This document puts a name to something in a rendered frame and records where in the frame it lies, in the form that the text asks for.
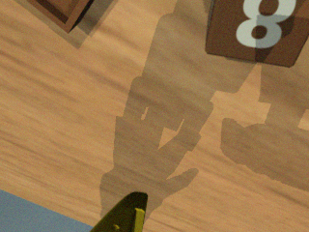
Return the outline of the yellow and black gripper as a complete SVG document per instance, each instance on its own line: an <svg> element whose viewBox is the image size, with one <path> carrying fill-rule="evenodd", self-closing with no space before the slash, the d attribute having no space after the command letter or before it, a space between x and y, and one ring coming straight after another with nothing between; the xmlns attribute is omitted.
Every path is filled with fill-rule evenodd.
<svg viewBox="0 0 309 232"><path fill-rule="evenodd" d="M128 194L90 232L142 232L147 202L146 192Z"/></svg>

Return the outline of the brown number cube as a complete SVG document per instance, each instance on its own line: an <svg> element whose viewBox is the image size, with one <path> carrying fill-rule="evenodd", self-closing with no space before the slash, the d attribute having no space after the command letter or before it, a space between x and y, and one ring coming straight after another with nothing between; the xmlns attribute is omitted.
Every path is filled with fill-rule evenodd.
<svg viewBox="0 0 309 232"><path fill-rule="evenodd" d="M211 0L207 54L290 68L309 37L309 0Z"/></svg>

